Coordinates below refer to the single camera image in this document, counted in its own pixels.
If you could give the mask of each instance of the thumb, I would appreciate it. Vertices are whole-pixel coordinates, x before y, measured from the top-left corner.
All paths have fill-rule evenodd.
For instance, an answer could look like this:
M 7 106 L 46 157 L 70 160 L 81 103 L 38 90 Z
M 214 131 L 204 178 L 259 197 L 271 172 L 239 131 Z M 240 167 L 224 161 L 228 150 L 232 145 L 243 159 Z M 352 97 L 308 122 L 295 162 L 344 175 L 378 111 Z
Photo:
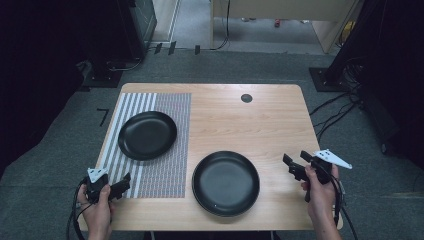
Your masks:
M 308 176 L 308 178 L 309 178 L 311 188 L 315 188 L 315 187 L 319 186 L 317 184 L 321 184 L 318 181 L 317 173 L 315 172 L 315 170 L 310 165 L 305 166 L 305 172 L 306 172 L 306 176 Z
M 110 195 L 110 185 L 106 184 L 102 190 L 100 191 L 100 196 L 99 196 L 99 203 L 100 204 L 107 204 L 108 203 L 108 198 Z

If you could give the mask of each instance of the black and white striped mat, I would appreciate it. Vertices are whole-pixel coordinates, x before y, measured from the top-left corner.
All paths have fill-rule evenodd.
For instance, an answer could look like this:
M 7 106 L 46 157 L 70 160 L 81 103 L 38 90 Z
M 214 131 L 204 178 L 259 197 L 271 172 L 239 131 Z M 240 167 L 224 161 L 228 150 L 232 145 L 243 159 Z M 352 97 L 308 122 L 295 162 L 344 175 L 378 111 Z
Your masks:
M 131 188 L 126 198 L 183 198 L 187 171 L 191 93 L 123 93 L 99 168 L 108 169 L 109 182 L 116 183 L 131 174 Z M 168 152 L 150 161 L 136 161 L 125 156 L 118 146 L 121 127 L 132 116 L 145 111 L 159 111 L 177 125 L 177 139 Z

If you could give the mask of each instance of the black cable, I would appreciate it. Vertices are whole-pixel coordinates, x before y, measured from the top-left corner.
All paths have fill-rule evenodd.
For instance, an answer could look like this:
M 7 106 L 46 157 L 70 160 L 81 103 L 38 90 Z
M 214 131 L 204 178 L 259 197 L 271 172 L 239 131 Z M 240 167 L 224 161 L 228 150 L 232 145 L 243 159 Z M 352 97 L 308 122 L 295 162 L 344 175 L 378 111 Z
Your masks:
M 325 128 L 321 129 L 320 134 L 318 136 L 318 142 L 320 142 L 322 134 L 324 134 L 325 130 L 327 130 L 329 127 L 331 127 L 332 125 L 334 125 L 335 123 L 340 121 L 344 116 L 346 116 L 346 114 L 348 114 L 350 111 L 352 111 L 355 106 L 356 106 L 356 104 L 352 104 L 352 106 L 347 111 L 345 111 L 338 119 L 336 119 L 334 122 L 330 123 Z
M 346 95 L 348 95 L 348 94 L 349 94 L 349 92 L 345 92 L 345 93 L 342 93 L 342 94 L 340 94 L 339 96 L 337 96 L 337 97 L 335 97 L 335 98 L 332 98 L 332 99 L 327 100 L 326 102 L 322 103 L 321 105 L 319 105 L 318 107 L 316 107 L 314 110 L 312 110 L 312 111 L 309 113 L 309 116 L 312 116 L 314 113 L 316 113 L 316 112 L 317 112 L 319 109 L 321 109 L 322 107 L 327 106 L 328 104 L 330 104 L 330 103 L 332 103 L 332 102 L 336 101 L 337 99 L 339 99 L 339 98 L 341 98 L 341 97 L 344 97 L 344 96 L 346 96 Z
M 230 16 L 230 5 L 231 5 L 231 0 L 228 0 L 228 5 L 227 5 L 227 27 L 226 27 L 226 36 L 225 36 L 225 39 L 222 42 L 221 46 L 219 46 L 218 48 L 211 48 L 210 50 L 219 50 L 219 49 L 223 48 L 228 43 L 228 40 L 230 38 L 230 31 L 228 30 L 228 18 Z
M 129 68 L 110 68 L 109 66 L 108 66 L 108 69 L 109 69 L 109 71 L 112 71 L 112 72 L 115 72 L 115 71 L 129 71 L 129 70 L 133 70 L 134 68 L 136 68 L 138 65 L 140 65 L 140 63 L 143 61 L 143 58 L 140 58 L 139 60 L 138 60 L 138 62 L 134 65 L 134 66 L 132 66 L 132 67 L 129 67 Z
M 345 70 L 348 76 L 350 77 L 351 81 L 354 81 L 355 83 L 357 83 L 357 79 L 360 76 L 362 68 L 363 67 L 360 64 L 348 63 L 346 65 Z
M 86 207 L 86 208 L 84 208 L 80 213 L 78 213 L 78 216 L 77 216 L 77 220 L 78 220 L 78 218 L 79 218 L 79 216 L 85 211 L 85 210 L 87 210 L 89 207 L 91 207 L 91 206 L 93 206 L 93 204 L 92 203 L 90 203 L 90 205 L 88 205 L 88 207 Z
M 356 235 L 356 231 L 355 231 L 355 228 L 353 227 L 353 223 L 350 220 L 350 217 L 347 214 L 347 211 L 346 211 L 346 209 L 343 206 L 342 206 L 342 212 L 343 212 L 344 216 L 346 217 L 346 219 L 347 219 L 347 221 L 349 223 L 350 229 L 352 230 L 353 237 L 355 238 L 355 240 L 358 240 L 358 235 Z
M 80 189 L 81 185 L 85 184 L 86 182 L 87 182 L 87 178 L 84 178 L 83 180 L 81 180 L 81 182 L 78 184 L 78 187 L 76 188 L 75 193 L 74 193 L 74 199 L 72 201 L 72 211 L 71 211 L 71 215 L 69 216 L 69 219 L 68 219 L 68 224 L 66 226 L 66 239 L 68 239 L 68 240 L 70 239 L 69 233 L 70 233 L 71 222 L 74 225 L 74 230 L 75 230 L 75 233 L 78 236 L 78 239 L 82 239 L 82 240 L 84 239 L 84 236 L 81 233 L 81 229 L 79 228 L 78 217 L 76 216 L 76 205 L 77 205 L 77 198 L 78 198 L 79 189 Z
M 324 172 L 327 175 L 327 177 L 330 179 L 331 184 L 333 185 L 335 198 L 336 198 L 336 202 L 334 204 L 335 205 L 335 207 L 334 207 L 334 223 L 337 226 L 337 224 L 339 223 L 340 208 L 341 208 L 342 198 L 343 198 L 343 196 L 341 196 L 343 194 L 340 192 L 341 191 L 340 183 L 337 180 L 337 178 L 335 178 L 333 176 L 333 174 L 327 172 L 320 164 L 314 164 L 314 165 L 316 165 L 322 172 Z
M 342 110 L 343 110 L 343 108 L 345 108 L 346 106 L 349 106 L 349 105 L 351 105 L 352 103 L 350 102 L 350 103 L 348 103 L 348 104 L 346 104 L 346 105 L 344 105 L 344 106 L 342 106 L 341 108 L 340 108 L 340 110 L 339 110 L 339 112 L 337 113 L 337 114 L 335 114 L 335 115 L 333 115 L 333 116 L 331 116 L 331 117 L 329 117 L 327 120 L 325 120 L 324 122 L 320 122 L 320 123 L 317 123 L 317 124 L 315 124 L 313 127 L 318 127 L 319 125 L 322 125 L 322 124 L 324 124 L 324 126 L 323 127 L 325 127 L 325 125 L 331 120 L 331 119 L 333 119 L 333 118 L 335 118 L 335 117 L 337 117 L 337 116 L 339 116 L 341 113 L 342 113 Z

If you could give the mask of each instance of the black stand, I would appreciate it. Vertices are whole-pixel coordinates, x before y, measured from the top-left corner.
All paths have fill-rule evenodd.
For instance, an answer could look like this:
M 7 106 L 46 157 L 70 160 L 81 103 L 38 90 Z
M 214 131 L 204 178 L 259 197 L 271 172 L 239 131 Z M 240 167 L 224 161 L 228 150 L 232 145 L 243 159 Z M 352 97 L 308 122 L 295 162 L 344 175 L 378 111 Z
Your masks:
M 91 88 L 117 88 L 123 71 L 112 71 L 102 65 L 99 67 L 86 63 L 84 72 L 84 82 L 80 87 L 80 91 L 89 92 Z
M 107 75 L 95 75 L 94 71 L 89 71 L 82 87 L 90 88 L 116 88 L 121 80 L 123 71 L 110 71 Z
M 346 79 L 341 76 L 338 81 L 328 79 L 328 68 L 309 68 L 317 92 L 349 92 Z

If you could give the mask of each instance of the human hand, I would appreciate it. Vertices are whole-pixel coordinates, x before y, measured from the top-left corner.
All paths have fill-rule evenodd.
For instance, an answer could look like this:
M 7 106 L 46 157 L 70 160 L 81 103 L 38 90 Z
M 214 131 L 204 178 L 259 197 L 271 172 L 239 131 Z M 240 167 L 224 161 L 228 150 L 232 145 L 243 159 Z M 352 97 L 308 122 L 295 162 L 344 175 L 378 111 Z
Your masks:
M 114 205 L 108 201 L 110 185 L 106 184 L 102 188 L 99 202 L 91 206 L 85 195 L 86 191 L 87 185 L 81 185 L 78 191 L 78 202 L 81 204 L 81 208 L 84 211 L 82 215 L 88 226 L 88 239 L 109 239 L 112 233 L 110 223 L 112 222 L 112 215 L 115 210 Z
M 305 167 L 309 182 L 303 182 L 303 190 L 310 190 L 311 200 L 308 204 L 308 214 L 314 225 L 318 239 L 341 239 L 333 220 L 333 203 L 336 192 L 331 184 L 321 184 L 315 170 L 310 166 Z M 332 165 L 331 174 L 339 178 L 339 170 Z

